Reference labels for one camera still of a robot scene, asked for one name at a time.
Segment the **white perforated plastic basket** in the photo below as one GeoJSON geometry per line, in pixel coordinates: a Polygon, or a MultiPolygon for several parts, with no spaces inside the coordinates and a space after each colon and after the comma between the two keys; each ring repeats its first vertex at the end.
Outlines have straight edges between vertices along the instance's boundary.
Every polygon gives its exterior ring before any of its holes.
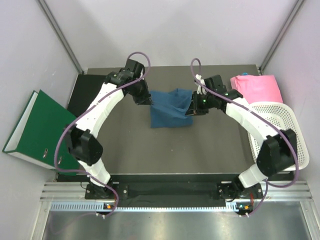
{"type": "Polygon", "coordinates": [[[310,155],[293,110],[284,103],[270,101],[254,102],[251,107],[261,117],[279,129],[291,129],[296,133],[298,168],[302,170],[307,167],[310,162],[310,155]]]}

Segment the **pink t shirt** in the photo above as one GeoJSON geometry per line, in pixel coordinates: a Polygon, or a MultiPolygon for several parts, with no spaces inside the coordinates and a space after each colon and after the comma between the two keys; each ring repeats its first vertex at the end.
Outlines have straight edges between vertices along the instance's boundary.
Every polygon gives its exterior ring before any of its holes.
{"type": "Polygon", "coordinates": [[[249,104],[256,102],[283,103],[274,75],[237,75],[230,79],[231,88],[243,95],[249,104]]]}

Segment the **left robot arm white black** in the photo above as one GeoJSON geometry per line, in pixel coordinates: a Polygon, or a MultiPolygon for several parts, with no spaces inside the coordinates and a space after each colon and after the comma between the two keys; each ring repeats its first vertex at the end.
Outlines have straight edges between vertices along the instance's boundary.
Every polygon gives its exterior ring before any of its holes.
{"type": "Polygon", "coordinates": [[[103,147],[97,137],[113,108],[131,95],[137,105],[151,105],[152,97],[143,78],[145,66],[128,59],[125,67],[109,73],[97,96],[84,116],[69,128],[65,135],[68,152],[88,173],[87,191],[92,199],[108,199],[114,196],[111,175],[102,161],[103,147]]]}

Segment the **blue t shirt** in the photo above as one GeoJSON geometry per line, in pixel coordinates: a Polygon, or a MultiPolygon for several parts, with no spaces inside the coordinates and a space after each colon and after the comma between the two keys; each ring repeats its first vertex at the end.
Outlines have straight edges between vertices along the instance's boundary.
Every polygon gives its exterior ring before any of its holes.
{"type": "Polygon", "coordinates": [[[193,124],[193,118],[186,115],[192,101],[191,90],[182,88],[170,92],[152,90],[150,94],[151,128],[180,128],[193,124]]]}

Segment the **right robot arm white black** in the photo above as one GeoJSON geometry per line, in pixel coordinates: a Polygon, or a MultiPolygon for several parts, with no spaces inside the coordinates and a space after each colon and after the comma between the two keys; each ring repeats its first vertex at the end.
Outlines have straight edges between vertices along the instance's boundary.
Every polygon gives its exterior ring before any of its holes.
{"type": "Polygon", "coordinates": [[[283,130],[262,118],[240,92],[227,90],[220,75],[203,79],[196,74],[194,82],[197,90],[192,93],[187,116],[203,116],[213,108],[220,110],[239,123],[260,147],[255,163],[231,182],[237,197],[245,198],[252,186],[297,163],[297,135],[292,129],[283,130]]]}

